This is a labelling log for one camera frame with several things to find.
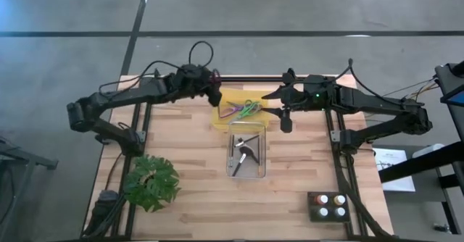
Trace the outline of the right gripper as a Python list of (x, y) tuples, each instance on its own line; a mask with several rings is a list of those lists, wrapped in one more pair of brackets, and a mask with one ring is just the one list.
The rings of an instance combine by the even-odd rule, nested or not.
[[(276, 90), (261, 97), (261, 99), (282, 99), (293, 89), (293, 85), (303, 85), (302, 97), (293, 105), (294, 111), (323, 111), (332, 109), (336, 94), (336, 78), (324, 75), (308, 75), (294, 83), (284, 83)], [(261, 108), (262, 111), (274, 114), (280, 119), (280, 129), (290, 133), (293, 122), (290, 118), (290, 108)]]

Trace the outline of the purple-handled scissors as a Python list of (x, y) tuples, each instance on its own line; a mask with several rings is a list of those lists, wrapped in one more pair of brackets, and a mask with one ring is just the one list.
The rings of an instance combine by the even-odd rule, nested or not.
[(227, 104), (229, 105), (229, 107), (226, 107), (225, 109), (222, 109), (219, 112), (219, 118), (220, 119), (224, 119), (224, 118), (230, 117), (232, 115), (237, 115), (244, 108), (243, 104), (236, 104), (236, 103), (229, 102), (229, 101), (227, 102)]

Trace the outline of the green-handled scissors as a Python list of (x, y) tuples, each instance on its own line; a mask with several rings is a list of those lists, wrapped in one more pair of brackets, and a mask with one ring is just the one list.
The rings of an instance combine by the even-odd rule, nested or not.
[(239, 114), (234, 119), (232, 119), (229, 122), (229, 124), (231, 124), (232, 122), (242, 120), (245, 117), (252, 116), (252, 115), (258, 113), (261, 110), (261, 108), (262, 108), (262, 105), (261, 105), (260, 102), (252, 101), (252, 100), (248, 99), (248, 100), (245, 101), (245, 103), (243, 105), (243, 109), (239, 112)]

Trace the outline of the black paintbrush silver ferrule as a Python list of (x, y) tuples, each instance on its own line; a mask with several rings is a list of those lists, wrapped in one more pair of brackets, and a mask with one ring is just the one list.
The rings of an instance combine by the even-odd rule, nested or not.
[(246, 140), (240, 138), (240, 139), (239, 139), (239, 142), (238, 142), (237, 144), (235, 144), (234, 146), (235, 146), (235, 147), (243, 146), (245, 143), (250, 142), (251, 140), (254, 140), (254, 139), (256, 139), (256, 138), (259, 138), (259, 136), (258, 136), (258, 135), (255, 135), (255, 136), (253, 136), (253, 137), (251, 137), (251, 138), (248, 138), (248, 139), (246, 139)]

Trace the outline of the black fan brush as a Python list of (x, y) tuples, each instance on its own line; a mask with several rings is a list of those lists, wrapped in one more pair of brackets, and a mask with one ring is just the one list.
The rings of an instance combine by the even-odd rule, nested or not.
[(233, 174), (232, 176), (235, 177), (240, 169), (240, 167), (242, 166), (244, 160), (246, 158), (251, 158), (254, 162), (256, 163), (260, 163), (260, 160), (258, 159), (258, 157), (254, 154), (254, 150), (252, 148), (250, 148), (249, 146), (241, 146), (239, 148), (239, 152), (241, 154), (241, 157), (240, 157), (240, 160), (239, 160), (239, 163), (237, 164), (235, 170), (233, 171)]

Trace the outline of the black paint bottle tray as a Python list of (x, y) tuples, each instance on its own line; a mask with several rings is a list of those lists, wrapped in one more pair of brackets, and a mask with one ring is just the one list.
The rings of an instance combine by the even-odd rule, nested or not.
[[(328, 197), (328, 203), (324, 205), (319, 205), (315, 202), (315, 197), (320, 194), (325, 194)], [(336, 205), (333, 201), (334, 196), (336, 195), (343, 195), (346, 198), (346, 202), (339, 206)], [(347, 196), (343, 193), (337, 193), (337, 192), (307, 192), (307, 207), (308, 207), (308, 214), (311, 222), (336, 222), (336, 223), (343, 223), (343, 222), (349, 222), (350, 221), (350, 216), (349, 216), (349, 206), (348, 206), (348, 201), (347, 201)], [(328, 210), (328, 216), (327, 217), (319, 217), (317, 214), (317, 210), (321, 207), (325, 207)], [(334, 214), (335, 208), (337, 207), (343, 207), (346, 211), (346, 214), (343, 217), (337, 217)]]

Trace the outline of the yellow plastic bin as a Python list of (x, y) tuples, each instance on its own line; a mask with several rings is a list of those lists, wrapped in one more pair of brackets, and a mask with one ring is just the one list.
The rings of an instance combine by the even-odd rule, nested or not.
[(222, 99), (218, 107), (215, 107), (212, 111), (211, 116), (211, 125), (216, 128), (217, 130), (224, 130), (226, 131), (229, 126), (229, 122), (234, 119), (237, 115), (232, 115), (230, 117), (220, 119), (219, 112), (226, 107), (229, 107), (227, 102), (233, 102), (236, 104), (243, 104), (246, 100), (250, 99), (252, 101), (258, 101), (261, 103), (262, 108), (269, 107), (269, 101), (265, 99), (261, 99), (262, 96), (267, 94), (265, 91), (251, 91), (251, 90), (240, 90), (234, 88), (222, 88)]

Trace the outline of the clear plastic bin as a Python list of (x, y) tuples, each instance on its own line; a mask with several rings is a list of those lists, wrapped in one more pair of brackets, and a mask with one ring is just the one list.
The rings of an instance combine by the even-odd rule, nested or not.
[[(235, 170), (237, 164), (239, 163), (241, 154), (239, 148), (234, 145), (239, 142), (239, 139), (244, 140), (251, 138), (255, 135), (261, 137), (261, 152), (262, 152), (262, 172), (261, 178), (264, 178), (266, 175), (266, 127), (260, 122), (233, 122), (228, 127), (228, 144), (231, 139), (233, 142), (233, 166), (229, 168), (227, 166), (227, 155), (226, 155), (226, 172), (228, 177), (231, 178), (253, 178), (260, 179), (257, 175), (258, 163), (254, 162), (251, 158), (246, 158), (240, 167), (237, 175), (232, 176), (233, 171)], [(254, 150), (254, 154), (257, 156), (257, 138), (251, 140), (250, 142), (245, 143), (243, 146), (249, 146)]]

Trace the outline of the green plant in white pot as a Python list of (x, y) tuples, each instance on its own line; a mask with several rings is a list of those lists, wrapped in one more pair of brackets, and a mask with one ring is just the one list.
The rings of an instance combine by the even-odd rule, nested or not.
[(124, 197), (146, 212), (164, 209), (181, 190), (179, 177), (171, 161), (164, 157), (136, 157), (123, 184)]

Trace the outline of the white paper sheet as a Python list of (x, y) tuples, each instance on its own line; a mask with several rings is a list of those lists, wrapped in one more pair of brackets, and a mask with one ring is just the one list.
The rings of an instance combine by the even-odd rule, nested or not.
[[(404, 150), (374, 148), (377, 170), (381, 171), (407, 160)], [(413, 179), (408, 176), (382, 183), (384, 191), (415, 192)]]

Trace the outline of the black desk structure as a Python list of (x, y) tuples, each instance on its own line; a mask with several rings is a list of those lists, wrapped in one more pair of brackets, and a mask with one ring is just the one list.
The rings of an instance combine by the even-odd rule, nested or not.
[(462, 230), (458, 227), (447, 189), (459, 187), (464, 196), (464, 143), (458, 141), (417, 158), (412, 158), (412, 148), (412, 146), (398, 146), (398, 149), (404, 149), (406, 155), (410, 156), (405, 162), (379, 171), (381, 182), (386, 183), (434, 170), (436, 174), (430, 179), (430, 183), (435, 185), (444, 197), (442, 206), (452, 234), (461, 234)]

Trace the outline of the white plastic object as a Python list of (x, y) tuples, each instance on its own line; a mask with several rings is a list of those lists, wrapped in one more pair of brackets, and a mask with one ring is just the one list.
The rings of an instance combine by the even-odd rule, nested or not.
[(421, 150), (418, 150), (416, 152), (413, 153), (412, 155), (412, 158), (417, 158), (417, 157), (421, 157), (425, 154), (429, 154), (433, 151), (436, 151), (436, 150), (440, 150), (444, 147), (444, 144), (441, 144), (441, 143), (435, 143), (433, 145), (430, 145), (430, 146), (427, 146), (426, 148), (423, 148)]

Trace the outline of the black stand with screen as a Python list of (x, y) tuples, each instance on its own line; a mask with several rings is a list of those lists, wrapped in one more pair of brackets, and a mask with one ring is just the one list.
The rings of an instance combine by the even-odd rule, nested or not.
[[(450, 63), (439, 65), (434, 68), (443, 96), (464, 85), (464, 75), (462, 77), (458, 77), (452, 73), (452, 69), (455, 66), (459, 66), (459, 64)], [(447, 108), (457, 134), (459, 135), (460, 140), (464, 143), (464, 107), (447, 104)]]

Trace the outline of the dark metal furniture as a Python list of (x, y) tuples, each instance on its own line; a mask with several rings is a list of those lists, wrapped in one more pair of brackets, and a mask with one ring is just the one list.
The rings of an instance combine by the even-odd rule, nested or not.
[[(26, 190), (26, 185), (32, 176), (36, 166), (43, 166), (47, 170), (55, 170), (58, 165), (58, 160), (47, 159), (45, 157), (32, 154), (22, 150), (19, 146), (8, 143), (0, 139), (0, 156), (8, 157), (8, 159), (0, 159), (0, 171), (7, 171), (10, 174), (10, 184), (12, 188), (12, 198), (5, 213), (0, 217), (0, 242), (4, 242), (7, 231), (12, 224), (13, 217), (16, 215), (17, 206), (20, 199)], [(12, 171), (8, 166), (13, 164), (25, 165), (22, 178), (16, 185)]]

